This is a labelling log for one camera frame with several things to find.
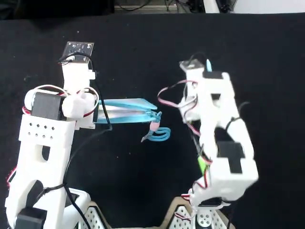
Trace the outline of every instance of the black fabric surface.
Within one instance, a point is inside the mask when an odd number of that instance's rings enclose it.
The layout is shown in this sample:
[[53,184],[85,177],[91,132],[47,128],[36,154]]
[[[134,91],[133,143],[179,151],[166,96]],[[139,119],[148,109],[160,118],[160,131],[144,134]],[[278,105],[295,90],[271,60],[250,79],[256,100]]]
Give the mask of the black fabric surface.
[[[87,191],[113,227],[159,225],[172,199],[200,177],[179,112],[156,99],[161,88],[185,78],[179,61],[197,51],[231,75],[238,104],[251,103],[242,117],[260,177],[238,202],[233,223],[278,229],[301,222],[296,206],[304,192],[305,14],[0,21],[0,206],[8,193],[4,178],[17,163],[25,93],[62,84],[56,60],[67,41],[95,42],[92,57],[105,98],[145,98],[163,111],[161,126],[172,129],[166,142],[140,143],[147,124],[114,125],[71,164],[69,186]],[[168,99],[178,102],[182,89]],[[92,132],[77,131],[72,149]],[[6,226],[4,210],[0,228]]]

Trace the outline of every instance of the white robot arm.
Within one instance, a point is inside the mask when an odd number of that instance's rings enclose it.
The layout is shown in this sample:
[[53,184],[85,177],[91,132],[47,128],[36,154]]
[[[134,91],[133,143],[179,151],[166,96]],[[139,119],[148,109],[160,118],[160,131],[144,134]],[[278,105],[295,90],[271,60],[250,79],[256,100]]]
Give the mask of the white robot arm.
[[[209,72],[197,59],[183,61],[180,67],[186,73],[187,98],[182,99],[179,109],[185,123],[201,122],[198,159],[205,173],[194,183],[188,198],[195,208],[207,207],[205,201],[219,198],[221,204],[215,207],[221,208],[240,198],[258,179],[253,146],[239,116],[229,74]],[[194,96],[194,102],[183,106]],[[217,142],[216,127],[227,131],[232,141]]]
[[[18,164],[15,176],[8,182],[10,190],[5,202],[12,229],[73,229],[77,224],[79,228],[85,228],[85,223],[86,228],[90,228],[84,216],[91,200],[89,194],[65,184],[69,163],[75,155],[74,151],[70,156],[75,130],[95,129],[98,123],[108,124],[108,129],[90,137],[112,130],[112,115],[113,123],[151,122],[150,131],[142,141],[164,141],[170,136],[169,128],[159,127],[162,113],[154,112],[157,107],[144,99],[108,100],[111,111],[108,117],[101,94],[90,87],[90,82],[95,80],[95,72],[89,69],[90,63],[94,69],[90,58],[93,45],[68,42],[59,61],[64,88],[42,85],[25,96]],[[50,148],[47,160],[42,156],[44,147]],[[42,183],[44,190],[33,206],[26,207],[28,193],[36,181]],[[71,193],[77,196],[75,203]],[[70,206],[65,206],[66,195],[72,203]]]

